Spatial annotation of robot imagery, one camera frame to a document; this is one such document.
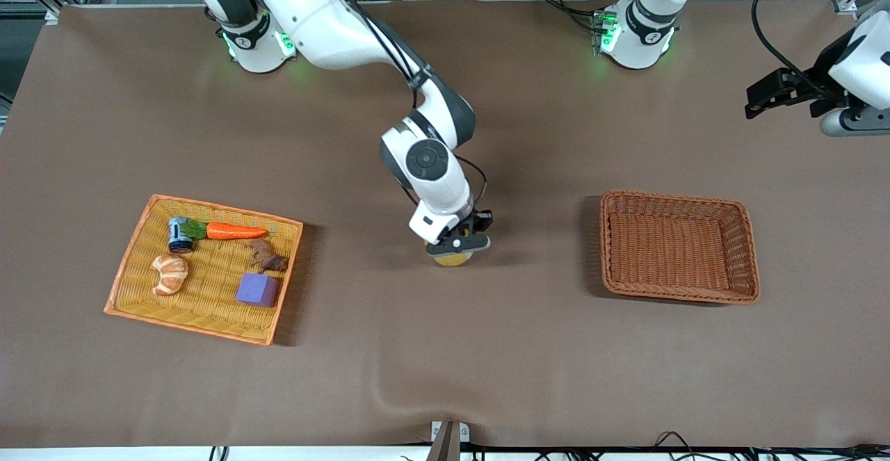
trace blue can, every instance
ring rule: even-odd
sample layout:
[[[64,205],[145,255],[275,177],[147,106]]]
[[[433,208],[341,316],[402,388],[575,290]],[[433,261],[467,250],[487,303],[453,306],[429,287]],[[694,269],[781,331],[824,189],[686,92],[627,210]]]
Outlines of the blue can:
[[[188,235],[185,235],[184,231],[182,231],[181,225],[184,225],[187,222],[188,218],[181,216],[170,218],[168,221],[168,225],[170,226],[170,252],[192,252],[195,249],[195,243]]]

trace brown table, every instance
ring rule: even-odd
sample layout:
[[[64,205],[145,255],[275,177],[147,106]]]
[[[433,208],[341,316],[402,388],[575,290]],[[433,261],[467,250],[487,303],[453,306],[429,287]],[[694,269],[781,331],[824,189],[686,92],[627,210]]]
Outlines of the brown table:
[[[690,2],[642,72],[543,3],[369,9],[476,109],[459,153],[489,173],[492,249],[440,268],[407,228],[378,160],[410,109],[391,68],[253,75],[200,9],[65,8],[0,138],[0,445],[401,443],[443,417],[500,445],[887,441],[890,138],[827,138],[805,106],[746,121],[779,65],[748,2]],[[762,12],[801,65],[851,24]],[[608,188],[743,201],[760,302],[609,296]],[[153,193],[311,224],[280,344],[102,314]]]

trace carrot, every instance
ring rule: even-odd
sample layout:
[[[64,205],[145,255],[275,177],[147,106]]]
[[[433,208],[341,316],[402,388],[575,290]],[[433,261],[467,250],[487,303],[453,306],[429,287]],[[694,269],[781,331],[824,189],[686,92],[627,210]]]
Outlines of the carrot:
[[[180,229],[192,240],[209,238],[211,240],[231,240],[233,238],[257,238],[266,234],[265,229],[258,227],[242,227],[229,223],[201,223],[188,220]]]

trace blue cube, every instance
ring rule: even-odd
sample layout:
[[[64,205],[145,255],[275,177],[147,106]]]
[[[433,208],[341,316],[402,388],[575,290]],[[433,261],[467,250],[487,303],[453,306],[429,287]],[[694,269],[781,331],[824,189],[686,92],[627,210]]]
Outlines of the blue cube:
[[[235,300],[251,306],[263,306],[270,308],[275,305],[275,293],[277,280],[268,275],[258,273],[245,273],[241,277],[241,285]]]

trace basket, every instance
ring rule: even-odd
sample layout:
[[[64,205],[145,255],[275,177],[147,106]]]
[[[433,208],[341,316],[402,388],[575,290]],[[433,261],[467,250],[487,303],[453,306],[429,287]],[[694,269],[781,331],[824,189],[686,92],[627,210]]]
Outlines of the basket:
[[[613,293],[725,305],[760,296],[741,202],[633,191],[600,200],[603,283]]]
[[[156,256],[169,252],[168,220],[175,216],[269,230],[263,239],[271,243],[277,254],[287,258],[286,271],[265,272],[279,283],[275,306],[250,306],[235,300],[241,275],[259,271],[259,267],[250,265],[250,249],[245,240],[196,241],[193,252],[181,254],[188,262],[188,277],[179,292],[172,296],[153,294],[159,274],[150,265]],[[268,346],[273,342],[301,235],[299,221],[210,202],[153,195],[121,259],[105,313]]]

